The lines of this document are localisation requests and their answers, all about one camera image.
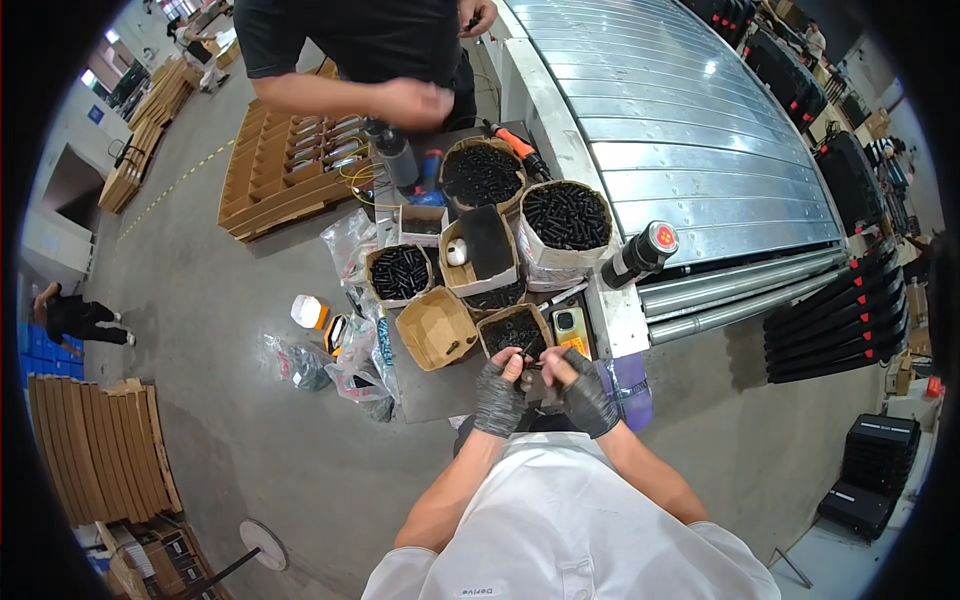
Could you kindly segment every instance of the purple bag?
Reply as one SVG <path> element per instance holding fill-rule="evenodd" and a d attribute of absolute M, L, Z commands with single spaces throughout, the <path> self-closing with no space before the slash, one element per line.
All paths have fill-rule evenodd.
<path fill-rule="evenodd" d="M 640 352 L 598 360 L 594 364 L 620 418 L 631 431 L 646 427 L 654 416 L 654 403 Z"/>

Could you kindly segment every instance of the orange power tool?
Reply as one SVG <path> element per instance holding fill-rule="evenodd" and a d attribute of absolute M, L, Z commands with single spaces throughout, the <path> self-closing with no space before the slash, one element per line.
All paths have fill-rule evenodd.
<path fill-rule="evenodd" d="M 487 126 L 487 129 L 490 130 L 493 137 L 499 137 L 510 144 L 510 147 L 514 149 L 516 155 L 523 161 L 523 166 L 526 168 L 527 173 L 532 176 L 540 175 L 544 181 L 550 181 L 550 170 L 546 168 L 546 163 L 543 162 L 543 159 L 540 158 L 540 155 L 537 154 L 533 146 L 508 132 L 506 128 L 491 123 L 487 119 L 483 120 L 483 124 Z"/>

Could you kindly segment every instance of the concrete floor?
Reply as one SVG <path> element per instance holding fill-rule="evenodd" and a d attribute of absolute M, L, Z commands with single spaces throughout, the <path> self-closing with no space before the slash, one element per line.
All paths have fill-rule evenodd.
<path fill-rule="evenodd" d="M 308 46 L 300 68 L 322 59 Z M 445 420 L 372 422 L 335 392 L 300 392 L 261 365 L 262 334 L 303 335 L 289 317 L 296 294 L 349 310 L 318 235 L 355 203 L 251 244 L 216 226 L 227 144 L 253 98 L 243 60 L 228 72 L 214 96 L 187 103 L 123 214 L 100 220 L 85 294 L 121 311 L 138 342 L 87 345 L 86 377 L 156 381 L 180 497 L 215 568 L 243 554 L 244 518 L 283 540 L 290 569 L 244 566 L 226 580 L 235 598 L 357 598 L 448 463 L 454 431 Z M 477 89 L 490 85 L 478 78 Z M 482 115 L 494 118 L 495 102 L 478 93 Z M 640 438 L 688 479 L 711 519 L 768 562 L 808 526 L 852 420 L 876 407 L 881 376 L 765 385 L 759 324 L 650 350 L 655 418 Z"/>

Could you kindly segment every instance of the round base stand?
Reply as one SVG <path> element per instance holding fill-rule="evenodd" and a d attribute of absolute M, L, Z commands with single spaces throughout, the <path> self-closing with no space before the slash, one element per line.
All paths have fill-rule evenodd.
<path fill-rule="evenodd" d="M 240 523 L 240 539 L 248 550 L 260 548 L 254 558 L 261 564 L 274 571 L 282 571 L 287 568 L 287 551 L 283 549 L 283 544 L 274 535 L 274 532 L 267 529 L 267 526 L 252 518 L 245 519 Z"/>

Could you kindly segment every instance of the hand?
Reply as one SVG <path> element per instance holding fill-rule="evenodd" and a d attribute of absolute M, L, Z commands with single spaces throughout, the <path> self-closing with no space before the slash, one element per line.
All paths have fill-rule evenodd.
<path fill-rule="evenodd" d="M 453 92 L 434 84 L 400 77 L 372 88 L 370 113 L 401 129 L 436 128 L 453 110 Z"/>
<path fill-rule="evenodd" d="M 548 348 L 540 355 L 543 382 L 563 385 L 564 412 L 570 421 L 592 440 L 608 433 L 620 421 L 613 402 L 603 389 L 600 374 L 587 358 L 576 350 Z"/>
<path fill-rule="evenodd" d="M 460 13 L 460 33 L 457 37 L 477 37 L 484 34 L 496 20 L 496 5 L 491 0 L 457 0 L 457 12 Z M 479 18 L 480 22 L 468 30 L 474 16 Z"/>
<path fill-rule="evenodd" d="M 525 394 L 516 388 L 515 382 L 523 371 L 524 360 L 533 362 L 529 356 L 521 359 L 523 348 L 508 347 L 495 354 L 484 365 L 477 377 L 477 418 L 473 428 L 498 438 L 509 438 L 520 424 L 526 410 Z"/>

